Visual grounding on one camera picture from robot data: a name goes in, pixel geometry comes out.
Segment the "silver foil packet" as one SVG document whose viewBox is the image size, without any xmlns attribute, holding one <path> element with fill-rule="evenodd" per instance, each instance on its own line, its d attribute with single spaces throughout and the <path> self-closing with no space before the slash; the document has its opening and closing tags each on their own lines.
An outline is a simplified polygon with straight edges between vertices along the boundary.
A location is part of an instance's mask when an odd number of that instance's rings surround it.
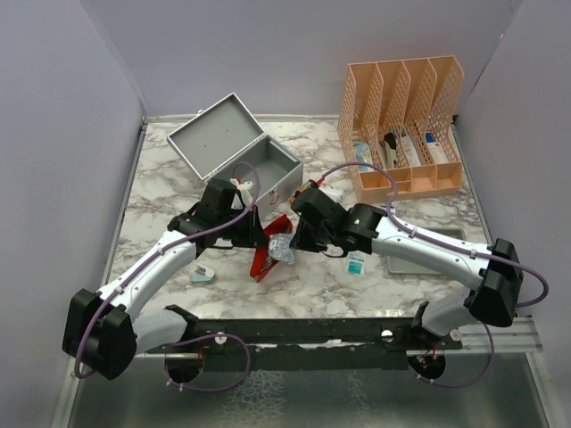
<svg viewBox="0 0 571 428">
<path fill-rule="evenodd" d="M 292 242 L 295 232 L 278 233 L 269 238 L 268 255 L 276 261 L 284 262 L 287 265 L 294 264 L 294 249 Z"/>
</svg>

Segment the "red first aid pouch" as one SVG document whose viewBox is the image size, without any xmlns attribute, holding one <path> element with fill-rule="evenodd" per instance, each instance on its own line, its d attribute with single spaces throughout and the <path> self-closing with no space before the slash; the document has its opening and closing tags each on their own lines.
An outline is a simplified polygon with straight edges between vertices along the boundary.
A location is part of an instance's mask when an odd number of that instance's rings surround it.
<svg viewBox="0 0 571 428">
<path fill-rule="evenodd" d="M 293 230 L 294 230 L 294 225 L 286 214 L 283 214 L 280 217 L 274 219 L 263 229 L 264 234 L 268 238 L 270 238 L 272 235 L 275 234 L 291 233 L 293 232 Z M 268 245 L 265 244 L 261 248 L 257 248 L 255 250 L 250 268 L 250 277 L 253 280 L 255 280 L 257 283 L 259 283 L 268 275 L 268 273 L 278 263 L 279 263 L 278 260 L 272 259 L 269 256 L 269 248 Z"/>
</svg>

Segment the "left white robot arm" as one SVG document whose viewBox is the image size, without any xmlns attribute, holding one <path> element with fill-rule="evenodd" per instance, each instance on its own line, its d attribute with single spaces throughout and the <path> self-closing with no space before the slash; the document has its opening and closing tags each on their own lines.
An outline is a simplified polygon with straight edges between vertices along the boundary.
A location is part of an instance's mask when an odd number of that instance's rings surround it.
<svg viewBox="0 0 571 428">
<path fill-rule="evenodd" d="M 158 320 L 139 321 L 146 303 L 183 267 L 219 239 L 236 247 L 267 242 L 255 205 L 258 181 L 213 179 L 190 210 L 174 217 L 142 259 L 95 292 L 82 289 L 70 300 L 62 350 L 75 359 L 75 375 L 88 366 L 108 380 L 121 375 L 134 356 L 168 342 L 184 352 L 196 344 L 197 331 L 180 309 L 165 309 Z"/>
</svg>

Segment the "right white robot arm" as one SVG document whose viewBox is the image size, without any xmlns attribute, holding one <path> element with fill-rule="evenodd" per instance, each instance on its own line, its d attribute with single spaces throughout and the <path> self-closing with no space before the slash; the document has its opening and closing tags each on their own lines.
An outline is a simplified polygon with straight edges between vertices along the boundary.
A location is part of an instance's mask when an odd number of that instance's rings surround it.
<svg viewBox="0 0 571 428">
<path fill-rule="evenodd" d="M 317 187 L 294 197 L 299 224 L 294 246 L 320 252 L 329 245 L 344 254 L 361 251 L 404 259 L 464 285 L 464 290 L 420 305 L 410 326 L 411 341 L 429 349 L 452 330 L 481 322 L 513 323 L 523 282 L 514 245 L 492 246 L 450 238 L 391 218 L 388 210 L 358 203 L 346 210 Z"/>
</svg>

